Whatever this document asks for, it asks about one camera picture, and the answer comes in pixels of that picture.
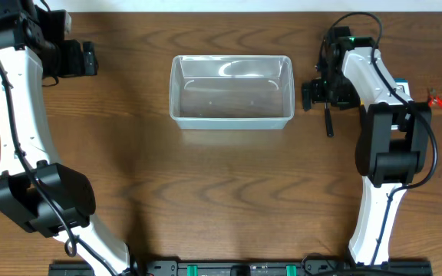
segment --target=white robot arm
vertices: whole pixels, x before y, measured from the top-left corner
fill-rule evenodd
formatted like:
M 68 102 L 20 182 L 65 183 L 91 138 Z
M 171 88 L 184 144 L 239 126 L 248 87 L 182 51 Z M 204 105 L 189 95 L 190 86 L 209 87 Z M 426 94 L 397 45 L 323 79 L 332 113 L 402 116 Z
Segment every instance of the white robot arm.
M 377 58 L 377 65 L 388 83 L 398 89 L 397 94 L 399 97 L 406 101 L 412 101 L 407 93 L 408 91 L 400 89 L 395 83 L 394 78 L 383 64 L 379 50 L 376 50 L 375 57 Z M 402 105 L 397 98 L 390 95 L 390 92 L 388 92 L 388 89 L 373 68 L 371 64 L 371 47 L 361 47 L 347 51 L 342 62 L 342 73 L 354 85 L 366 110 L 370 104 Z M 388 195 L 393 189 L 401 187 L 403 183 L 388 183 L 380 188 L 376 188 L 367 176 L 362 177 L 362 183 L 363 192 L 358 224 L 349 243 L 349 251 L 355 263 L 371 265 L 371 259 L 376 249 L 376 242 L 380 235 L 381 224 L 383 223 L 384 213 L 387 208 Z M 381 264 L 389 259 L 388 242 L 390 241 L 395 215 L 404 194 L 405 190 L 400 191 L 393 198 L 386 219 L 386 228 L 375 260 L 376 264 Z
M 6 91 L 0 75 L 0 175 L 2 176 L 0 178 L 0 210 L 27 232 L 38 231 L 60 242 L 66 242 L 69 239 L 67 232 L 59 227 L 59 221 L 54 218 L 54 214 L 49 212 L 48 206 L 39 201 L 35 190 L 29 189 L 29 184 L 26 184 L 28 180 L 25 178 L 25 170 L 15 155 L 16 148 L 12 141 L 11 118 L 6 99 L 6 93 L 11 93 L 20 149 L 35 177 L 46 187 L 47 193 L 53 195 L 51 198 L 59 204 L 61 213 L 71 213 L 71 215 L 66 215 L 65 219 L 72 225 L 73 235 L 78 240 L 77 253 L 92 266 L 97 276 L 108 276 L 111 273 L 119 275 L 128 271 L 130 267 L 128 247 L 123 241 L 115 238 L 94 214 L 94 196 L 86 177 L 60 165 L 61 160 L 52 143 L 45 112 L 42 94 L 45 66 L 55 65 L 52 63 L 52 57 L 63 54 L 68 59 L 73 58 L 79 61 L 79 56 L 73 57 L 65 53 L 67 45 L 75 46 L 76 43 L 55 39 L 52 42 L 45 42 L 45 45 L 38 45 L 32 44 L 31 38 L 26 37 L 20 38 L 21 44 L 19 44 L 16 35 L 20 31 L 27 31 L 25 28 L 28 25 L 37 25 L 37 18 L 54 16 L 55 19 L 64 16 L 66 22 L 69 22 L 68 14 L 65 11 L 52 14 L 36 10 L 31 5 L 23 5 L 24 2 L 15 3 L 22 4 L 12 11 L 18 18 L 17 23 L 21 24 L 13 25 L 15 29 L 12 31 L 0 29 L 0 67 L 3 68 L 5 78 L 11 85 L 11 90 Z M 13 7 L 8 2 L 6 4 L 8 4 L 6 9 Z M 70 28 L 68 23 L 60 27 L 61 29 Z M 55 31 L 55 28 L 49 28 L 49 26 L 47 29 Z M 49 35 L 37 27 L 29 32 L 33 32 L 29 36 L 47 37 Z M 79 44 L 78 47 L 74 49 L 74 52 L 81 51 Z M 85 53 L 86 56 L 94 55 L 93 52 L 88 51 Z M 46 64 L 43 64 L 41 57 L 44 58 Z M 93 65 L 94 62 L 93 59 L 88 60 L 87 65 Z M 66 71 L 65 67 L 56 69 L 57 75 L 65 74 L 67 77 L 80 75 L 76 71 Z M 83 75 L 96 74 L 96 68 L 86 68 L 84 63 L 82 69 Z M 80 185 L 86 190 L 85 193 L 79 190 Z M 87 201 L 88 204 L 74 205 L 74 202 L 79 201 Z
M 418 110 L 429 124 L 430 109 L 415 103 L 408 85 L 399 86 L 384 66 L 371 38 L 351 36 L 348 27 L 331 28 L 322 48 L 317 69 L 322 78 L 303 84 L 303 106 L 323 102 L 351 108 L 360 106 L 362 131 L 356 146 L 356 166 L 362 175 L 363 194 L 358 224 L 348 251 L 358 266 L 388 262 L 388 243 L 394 218 L 405 189 L 424 166 L 427 131 L 409 108 Z M 394 90 L 392 94 L 387 84 Z M 328 110 L 327 131 L 333 133 Z M 393 140 L 391 131 L 406 132 Z

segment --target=white surface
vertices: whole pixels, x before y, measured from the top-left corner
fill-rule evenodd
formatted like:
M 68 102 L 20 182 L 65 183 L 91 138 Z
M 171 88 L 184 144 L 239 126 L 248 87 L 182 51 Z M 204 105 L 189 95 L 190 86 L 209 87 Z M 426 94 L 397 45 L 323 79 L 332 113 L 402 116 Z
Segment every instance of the white surface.
M 295 112 L 286 56 L 177 56 L 170 115 L 182 129 L 278 130 Z
M 42 65 L 30 49 L 15 51 L 13 47 L 0 50 L 0 64 L 7 72 L 12 88 L 15 123 L 21 149 L 32 168 L 37 161 L 59 163 L 59 155 L 52 143 L 42 95 Z M 0 174 L 8 170 L 10 175 L 24 172 L 15 157 L 12 135 L 9 129 L 8 107 L 0 77 Z
M 441 0 L 47 0 L 68 12 L 442 12 Z
M 105 263 L 107 263 L 115 272 L 119 274 L 129 267 L 129 250 L 127 245 L 115 238 L 110 233 L 107 226 L 98 218 L 97 215 L 90 215 L 89 226 L 72 228 L 74 235 L 79 236 L 80 240 L 88 245 Z M 68 240 L 66 231 L 59 232 L 54 237 L 60 242 Z M 108 270 L 95 258 L 93 258 L 81 245 L 77 244 L 78 254 L 88 263 L 94 270 L 96 276 L 110 276 Z
M 381 188 L 375 188 L 368 177 L 362 178 L 363 191 L 361 199 L 361 208 L 359 209 L 358 225 L 354 235 L 349 242 L 349 250 L 354 262 L 369 265 L 376 249 L 377 239 L 380 236 L 381 224 L 383 223 L 384 211 L 387 207 L 387 194 L 392 189 L 398 188 L 401 183 L 383 184 Z M 388 261 L 388 243 L 390 242 L 391 230 L 395 216 L 397 214 L 400 200 L 405 194 L 405 190 L 395 193 L 393 202 L 390 206 L 388 219 L 384 228 L 383 239 L 381 240 L 378 255 L 375 264 L 381 265 Z
M 376 64 L 387 82 L 393 88 L 398 88 L 394 78 L 384 66 L 379 50 L 374 52 L 374 57 L 377 58 Z M 358 47 L 352 51 L 346 51 L 342 61 L 342 73 L 354 85 L 359 97 L 364 102 L 366 110 L 368 110 L 370 104 L 402 105 L 402 102 L 390 94 L 378 73 L 376 73 L 373 64 L 371 64 L 371 47 Z M 402 90 L 398 90 L 397 95 L 404 100 L 412 100 Z

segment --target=pliers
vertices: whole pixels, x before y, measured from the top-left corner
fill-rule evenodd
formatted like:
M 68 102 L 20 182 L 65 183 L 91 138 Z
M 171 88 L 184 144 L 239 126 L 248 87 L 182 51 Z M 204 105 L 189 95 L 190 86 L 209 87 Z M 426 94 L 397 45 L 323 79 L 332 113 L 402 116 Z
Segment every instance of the pliers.
M 429 100 L 427 101 L 429 106 L 432 106 L 433 103 L 436 103 L 438 106 L 442 108 L 442 100 L 437 96 L 436 90 L 434 88 L 429 89 Z

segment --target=black base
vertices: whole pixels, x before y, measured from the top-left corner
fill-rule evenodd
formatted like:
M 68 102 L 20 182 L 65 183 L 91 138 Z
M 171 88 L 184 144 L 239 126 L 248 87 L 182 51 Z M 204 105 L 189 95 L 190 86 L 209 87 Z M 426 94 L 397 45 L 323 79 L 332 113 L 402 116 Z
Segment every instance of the black base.
M 320 273 L 353 275 L 387 275 L 386 272 L 413 276 L 432 276 L 429 261 L 391 261 L 372 269 L 352 267 L 335 259 L 306 259 L 296 262 L 177 262 L 152 261 L 149 276 L 312 276 Z M 51 264 L 48 276 L 94 276 L 87 264 Z

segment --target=wooden table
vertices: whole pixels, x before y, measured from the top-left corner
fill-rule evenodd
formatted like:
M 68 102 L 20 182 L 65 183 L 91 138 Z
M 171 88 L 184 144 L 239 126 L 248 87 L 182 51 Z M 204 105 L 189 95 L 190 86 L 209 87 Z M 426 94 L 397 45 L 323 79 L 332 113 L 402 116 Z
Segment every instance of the wooden table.
M 322 35 L 340 15 L 72 15 L 72 37 L 96 43 L 101 67 L 96 77 L 44 89 L 48 122 L 64 164 L 92 182 L 97 214 L 111 231 L 144 258 L 344 256 L 362 192 L 358 111 L 332 111 L 329 139 L 322 107 L 305 113 L 299 91 L 317 77 Z M 426 100 L 428 87 L 442 97 L 442 13 L 379 16 L 388 70 L 409 80 L 415 100 Z M 366 18 L 348 23 L 357 35 L 377 34 Z M 294 119 L 275 131 L 180 130 L 168 96 L 178 54 L 288 55 Z M 433 115 L 439 166 L 404 197 L 390 254 L 428 258 L 442 275 L 442 110 L 433 107 Z M 27 234 L 0 213 L 0 275 L 46 275 L 53 260 L 70 260 L 61 243 Z

